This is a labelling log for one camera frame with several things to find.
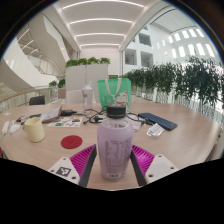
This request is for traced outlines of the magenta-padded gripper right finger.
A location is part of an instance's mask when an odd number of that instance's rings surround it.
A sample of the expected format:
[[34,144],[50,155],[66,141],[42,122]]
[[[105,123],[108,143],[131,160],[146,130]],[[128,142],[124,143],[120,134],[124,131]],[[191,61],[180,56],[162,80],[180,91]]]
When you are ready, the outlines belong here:
[[178,171],[164,155],[153,155],[136,145],[132,146],[131,162],[139,186],[145,186]]

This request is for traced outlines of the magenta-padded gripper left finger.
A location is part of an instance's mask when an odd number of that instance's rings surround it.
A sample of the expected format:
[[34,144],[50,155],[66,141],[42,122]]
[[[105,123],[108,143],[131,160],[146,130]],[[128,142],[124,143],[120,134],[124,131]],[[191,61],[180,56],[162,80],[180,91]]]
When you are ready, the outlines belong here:
[[96,145],[91,145],[70,158],[60,158],[49,172],[81,187],[86,187],[96,155]]

